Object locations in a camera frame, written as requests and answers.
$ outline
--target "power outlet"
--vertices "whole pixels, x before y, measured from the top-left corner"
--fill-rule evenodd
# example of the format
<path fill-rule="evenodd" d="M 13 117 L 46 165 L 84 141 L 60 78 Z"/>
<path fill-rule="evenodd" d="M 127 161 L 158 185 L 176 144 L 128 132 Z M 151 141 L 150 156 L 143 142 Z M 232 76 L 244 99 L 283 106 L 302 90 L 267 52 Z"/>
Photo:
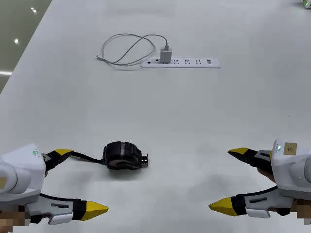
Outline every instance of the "power outlet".
<path fill-rule="evenodd" d="M 160 63 L 159 58 L 151 58 L 141 63 L 142 68 L 220 68 L 215 58 L 172 58 L 171 63 Z"/>

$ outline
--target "human hand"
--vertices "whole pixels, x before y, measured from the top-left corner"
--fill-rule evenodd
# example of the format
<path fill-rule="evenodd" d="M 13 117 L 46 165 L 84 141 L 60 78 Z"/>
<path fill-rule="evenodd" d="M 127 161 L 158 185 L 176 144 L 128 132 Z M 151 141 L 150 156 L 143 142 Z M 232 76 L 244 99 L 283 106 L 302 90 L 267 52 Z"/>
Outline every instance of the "human hand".
<path fill-rule="evenodd" d="M 0 212 L 0 233 L 13 232 L 15 226 L 25 226 L 26 220 L 30 220 L 29 213 L 25 212 L 24 206 L 13 206 L 8 211 Z"/>
<path fill-rule="evenodd" d="M 273 174 L 261 169 L 258 169 L 258 172 L 275 183 Z M 311 219 L 311 201 L 295 199 L 291 207 L 291 212 L 296 212 L 297 218 Z"/>

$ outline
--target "floor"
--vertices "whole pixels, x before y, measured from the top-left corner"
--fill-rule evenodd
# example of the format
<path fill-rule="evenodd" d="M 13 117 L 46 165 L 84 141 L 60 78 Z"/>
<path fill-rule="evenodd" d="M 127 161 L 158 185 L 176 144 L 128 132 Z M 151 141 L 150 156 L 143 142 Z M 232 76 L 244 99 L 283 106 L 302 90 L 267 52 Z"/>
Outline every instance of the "floor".
<path fill-rule="evenodd" d="M 51 0 L 0 0 L 0 93 Z"/>

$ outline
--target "white cable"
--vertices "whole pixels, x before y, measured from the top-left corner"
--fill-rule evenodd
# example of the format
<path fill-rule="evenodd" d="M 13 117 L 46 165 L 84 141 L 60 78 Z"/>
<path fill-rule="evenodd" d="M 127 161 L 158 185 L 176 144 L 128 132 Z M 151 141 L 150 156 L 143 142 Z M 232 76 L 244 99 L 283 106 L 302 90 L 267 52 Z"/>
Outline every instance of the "white cable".
<path fill-rule="evenodd" d="M 139 40 L 137 40 L 126 52 L 125 54 L 118 60 L 116 60 L 115 62 L 112 62 L 112 61 L 109 61 L 107 60 L 105 57 L 104 57 L 104 50 L 105 50 L 105 47 L 107 44 L 109 44 L 112 40 L 116 39 L 116 38 L 119 38 L 119 37 L 123 37 L 123 36 L 134 36 L 134 37 L 138 37 Z M 162 37 L 164 40 L 165 40 L 165 47 L 168 48 L 168 41 L 167 39 L 162 36 L 162 35 L 157 35 L 157 34 L 148 34 L 148 35 L 145 35 L 145 36 L 140 36 L 140 35 L 136 35 L 136 34 L 132 34 L 132 33 L 121 33 L 121 34 L 116 34 L 116 35 L 113 35 L 112 37 L 110 37 L 109 39 L 107 39 L 103 46 L 102 46 L 102 55 L 99 56 L 97 55 L 97 59 L 99 59 L 100 61 L 104 61 L 108 64 L 111 64 L 111 65 L 115 65 L 115 66 L 121 66 L 121 67 L 130 67 L 130 66 L 135 66 L 135 65 L 139 65 L 145 58 L 148 58 L 150 55 L 152 55 L 155 51 L 156 51 L 156 46 L 154 45 L 154 43 L 147 39 L 146 37 L 148 36 L 159 36 L 159 37 Z M 121 61 L 127 54 L 128 52 L 141 40 L 147 40 L 153 47 L 153 50 L 148 53 L 147 55 L 135 60 L 135 61 L 132 61 L 132 62 L 129 62 L 129 63 L 118 63 L 119 61 Z"/>

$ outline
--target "table surface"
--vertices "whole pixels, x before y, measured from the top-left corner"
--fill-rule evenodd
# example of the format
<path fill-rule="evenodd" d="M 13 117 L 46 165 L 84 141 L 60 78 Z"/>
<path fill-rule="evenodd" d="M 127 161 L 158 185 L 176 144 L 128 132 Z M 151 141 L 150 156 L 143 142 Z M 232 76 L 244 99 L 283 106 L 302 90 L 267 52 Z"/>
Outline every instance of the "table surface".
<path fill-rule="evenodd" d="M 295 214 L 229 217 L 207 205 L 274 185 L 228 149 L 310 143 L 310 13 L 296 0 L 53 0 L 1 94 L 0 153 L 35 143 L 100 158 L 124 140 L 149 153 L 150 166 L 111 172 L 69 159 L 43 192 L 108 213 L 15 232 L 309 232 Z M 124 71 L 97 61 L 102 43 L 124 32 L 165 35 L 175 56 L 216 57 L 222 68 Z"/>

